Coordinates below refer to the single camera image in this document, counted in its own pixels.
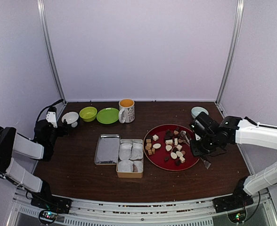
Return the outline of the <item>tan tin box base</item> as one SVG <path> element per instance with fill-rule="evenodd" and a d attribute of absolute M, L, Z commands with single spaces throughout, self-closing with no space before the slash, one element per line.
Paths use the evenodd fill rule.
<path fill-rule="evenodd" d="M 121 139 L 118 149 L 116 173 L 119 178 L 142 178 L 144 148 L 142 139 Z"/>

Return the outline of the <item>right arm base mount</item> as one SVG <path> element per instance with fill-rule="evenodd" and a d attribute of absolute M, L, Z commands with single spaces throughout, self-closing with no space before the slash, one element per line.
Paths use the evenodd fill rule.
<path fill-rule="evenodd" d="M 241 224 L 247 220 L 246 207 L 253 203 L 253 198 L 249 196 L 243 198 L 233 194 L 213 199 L 216 213 L 225 212 L 229 221 L 234 224 Z"/>

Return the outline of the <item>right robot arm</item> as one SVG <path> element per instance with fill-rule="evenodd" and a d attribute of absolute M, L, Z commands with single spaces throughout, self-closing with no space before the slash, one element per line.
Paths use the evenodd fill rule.
<path fill-rule="evenodd" d="M 205 157 L 227 145 L 240 147 L 253 174 L 238 181 L 229 204 L 239 208 L 247 198 L 277 184 L 277 126 L 248 117 L 226 116 L 218 123 L 204 112 L 190 123 L 196 138 L 189 141 L 193 156 Z"/>

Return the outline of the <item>metal tongs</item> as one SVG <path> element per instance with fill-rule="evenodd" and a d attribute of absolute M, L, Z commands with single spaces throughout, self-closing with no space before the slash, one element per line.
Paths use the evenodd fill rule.
<path fill-rule="evenodd" d="M 180 132 L 180 138 L 190 147 L 191 153 L 195 155 L 195 152 L 197 152 L 196 157 L 199 157 L 199 159 L 204 163 L 205 168 L 208 170 L 211 166 L 211 162 L 202 154 L 199 154 L 199 150 L 197 149 L 197 142 L 195 140 L 191 141 L 190 135 L 182 130 Z"/>

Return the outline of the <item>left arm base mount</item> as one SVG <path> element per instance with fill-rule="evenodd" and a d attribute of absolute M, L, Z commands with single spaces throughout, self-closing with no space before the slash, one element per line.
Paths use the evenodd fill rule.
<path fill-rule="evenodd" d="M 38 214 L 38 220 L 45 225 L 56 221 L 59 214 L 68 214 L 72 205 L 72 200 L 61 197 L 54 197 L 55 203 L 43 201 L 40 198 L 32 198 L 31 205 L 38 207 L 41 211 Z"/>

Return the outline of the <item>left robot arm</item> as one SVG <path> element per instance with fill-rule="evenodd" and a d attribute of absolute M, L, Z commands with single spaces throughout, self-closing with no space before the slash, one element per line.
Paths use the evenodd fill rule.
<path fill-rule="evenodd" d="M 36 123 L 33 139 L 21 135 L 14 127 L 0 126 L 0 177 L 24 187 L 45 209 L 53 208 L 56 202 L 49 183 L 33 175 L 23 162 L 26 158 L 50 161 L 57 138 L 66 134 L 66 127 L 54 126 L 46 120 Z"/>

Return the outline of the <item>bear print tin lid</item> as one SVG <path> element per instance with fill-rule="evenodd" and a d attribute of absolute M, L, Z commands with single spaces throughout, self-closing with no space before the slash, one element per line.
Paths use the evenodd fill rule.
<path fill-rule="evenodd" d="M 116 165 L 120 146 L 120 135 L 101 134 L 98 138 L 94 163 L 96 165 Z"/>

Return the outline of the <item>white oval chocolate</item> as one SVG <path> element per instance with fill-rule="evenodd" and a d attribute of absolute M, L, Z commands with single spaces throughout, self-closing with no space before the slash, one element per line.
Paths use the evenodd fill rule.
<path fill-rule="evenodd" d="M 161 147 L 160 143 L 153 144 L 154 149 L 159 149 Z"/>

